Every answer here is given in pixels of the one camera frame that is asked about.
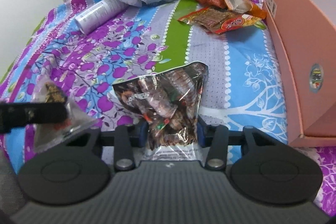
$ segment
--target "green stripe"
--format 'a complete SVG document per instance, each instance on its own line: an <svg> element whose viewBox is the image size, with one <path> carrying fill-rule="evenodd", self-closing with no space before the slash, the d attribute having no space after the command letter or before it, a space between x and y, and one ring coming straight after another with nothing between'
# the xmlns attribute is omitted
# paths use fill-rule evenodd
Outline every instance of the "green stripe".
<svg viewBox="0 0 336 224"><path fill-rule="evenodd" d="M33 34L36 33L36 32L40 29L41 25L42 25L43 22L44 22L44 19L45 19L45 18L43 18L43 19L41 20L40 24L37 25L37 27L35 28L35 30L33 31L33 33L32 33L31 36L33 36ZM32 40L33 40L33 38L31 37L31 38L29 39L29 41L27 42L26 46L28 46L28 45L31 43ZM14 66L14 61L13 61L13 63L11 63L10 66L8 67L7 72L5 73L5 75L2 77L2 79L1 79L1 81L0 81L0 84L2 84L2 82L5 80L6 76L8 75L8 73L10 72L10 70L12 69L13 66Z"/></svg>
<svg viewBox="0 0 336 224"><path fill-rule="evenodd" d="M177 18L195 11L197 4L195 0L180 0L178 3L167 30L166 46L168 48L161 53L162 60L171 60L163 64L156 63L155 72L184 65L190 26L179 22Z"/></svg>

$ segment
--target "metal screw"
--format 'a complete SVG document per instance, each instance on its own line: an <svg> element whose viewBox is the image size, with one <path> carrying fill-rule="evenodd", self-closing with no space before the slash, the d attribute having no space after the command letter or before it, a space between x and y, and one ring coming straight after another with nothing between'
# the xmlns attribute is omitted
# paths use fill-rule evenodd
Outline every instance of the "metal screw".
<svg viewBox="0 0 336 224"><path fill-rule="evenodd" d="M211 159L208 160L208 165L212 168L219 168L224 165L224 161L221 159Z"/></svg>
<svg viewBox="0 0 336 224"><path fill-rule="evenodd" d="M133 161L131 161L130 159L121 159L121 160L118 160L116 164L117 164L117 167L126 169L126 168L129 168L133 164Z"/></svg>

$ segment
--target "colorful patterned fabric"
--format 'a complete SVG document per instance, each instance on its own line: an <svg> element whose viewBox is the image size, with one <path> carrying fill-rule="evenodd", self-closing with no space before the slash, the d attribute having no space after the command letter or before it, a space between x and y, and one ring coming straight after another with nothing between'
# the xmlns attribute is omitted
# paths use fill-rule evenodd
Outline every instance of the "colorful patterned fabric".
<svg viewBox="0 0 336 224"><path fill-rule="evenodd" d="M201 103L207 123L232 130L253 125L287 142L286 108L279 65L266 26L246 27L212 35L197 26L174 20L197 9L194 0L179 0L155 8L130 7L83 36L74 16L100 0L71 0L51 10L33 35L0 87L6 102L29 102L34 86L48 75L103 131L137 122L115 97L112 84L139 75L161 72L191 61L209 66L209 81ZM252 0L261 5L263 0ZM34 156L34 127L13 130L1 137L16 172ZM110 162L112 148L104 148ZM324 174L316 203L329 215L336 213L336 149L301 149ZM241 157L230 147L228 158Z"/></svg>

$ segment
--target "white cylindrical can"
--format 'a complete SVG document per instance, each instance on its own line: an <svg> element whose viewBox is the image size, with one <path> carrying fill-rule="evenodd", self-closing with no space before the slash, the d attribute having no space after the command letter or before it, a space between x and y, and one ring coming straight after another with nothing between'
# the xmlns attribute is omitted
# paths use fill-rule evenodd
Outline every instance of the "white cylindrical can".
<svg viewBox="0 0 336 224"><path fill-rule="evenodd" d="M128 6L119 0L102 0L77 15L75 23L83 34L89 34Z"/></svg>

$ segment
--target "pink box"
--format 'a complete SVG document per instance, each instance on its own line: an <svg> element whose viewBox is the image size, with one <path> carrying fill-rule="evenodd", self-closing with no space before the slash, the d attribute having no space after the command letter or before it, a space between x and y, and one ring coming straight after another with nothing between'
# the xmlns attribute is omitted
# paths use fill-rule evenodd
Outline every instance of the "pink box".
<svg viewBox="0 0 336 224"><path fill-rule="evenodd" d="M291 146L336 146L336 0L265 0Z"/></svg>

